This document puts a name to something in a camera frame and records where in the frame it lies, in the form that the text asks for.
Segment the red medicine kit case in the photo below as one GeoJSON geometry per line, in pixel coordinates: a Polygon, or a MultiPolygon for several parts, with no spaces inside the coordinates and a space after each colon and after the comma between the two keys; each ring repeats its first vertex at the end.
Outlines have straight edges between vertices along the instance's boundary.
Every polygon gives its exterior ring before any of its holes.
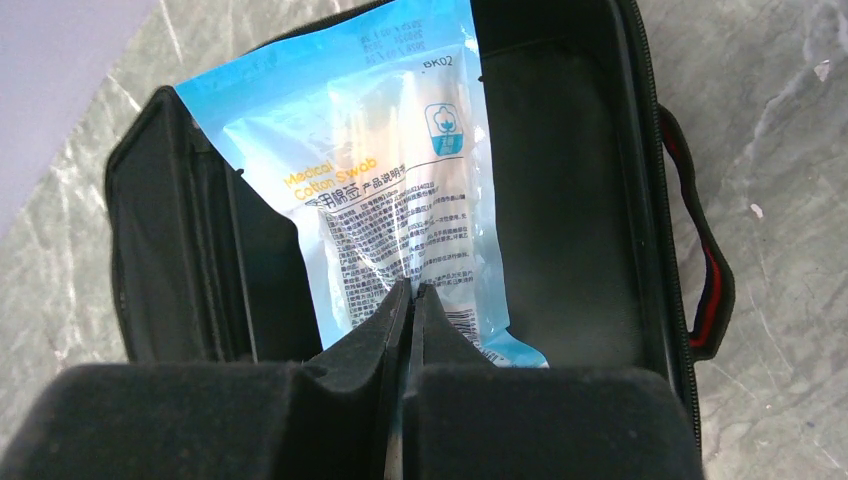
{"type": "MultiPolygon", "coordinates": [[[[632,1],[477,1],[511,332],[557,367],[665,377],[694,433],[694,365],[735,286],[632,1]]],[[[133,362],[303,359],[318,329],[301,230],[158,89],[111,154],[112,289],[133,362]]]]}

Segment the blue cotton swab packet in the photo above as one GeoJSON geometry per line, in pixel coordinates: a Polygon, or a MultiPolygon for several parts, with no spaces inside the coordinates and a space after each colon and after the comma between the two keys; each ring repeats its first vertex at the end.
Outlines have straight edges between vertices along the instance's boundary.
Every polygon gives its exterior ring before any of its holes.
{"type": "Polygon", "coordinates": [[[176,92],[297,229],[321,343],[392,286],[432,286],[500,367],[546,367],[509,332],[481,52],[467,1],[391,1],[261,47],[176,92]]]}

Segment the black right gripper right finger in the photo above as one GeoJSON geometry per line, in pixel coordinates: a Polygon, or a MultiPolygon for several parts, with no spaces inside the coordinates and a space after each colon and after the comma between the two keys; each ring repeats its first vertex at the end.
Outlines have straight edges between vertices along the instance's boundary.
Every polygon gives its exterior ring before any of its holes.
{"type": "Polygon", "coordinates": [[[499,368],[414,301],[403,399],[407,479],[700,479],[701,455],[670,385],[639,368],[499,368]]]}

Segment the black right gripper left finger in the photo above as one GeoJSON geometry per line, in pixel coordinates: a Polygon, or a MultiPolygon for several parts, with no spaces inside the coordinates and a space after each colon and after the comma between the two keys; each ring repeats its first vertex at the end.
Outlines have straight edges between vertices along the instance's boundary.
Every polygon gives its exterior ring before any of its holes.
{"type": "Polygon", "coordinates": [[[89,364],[37,398],[5,479],[380,479],[412,288],[306,362],[89,364]]]}

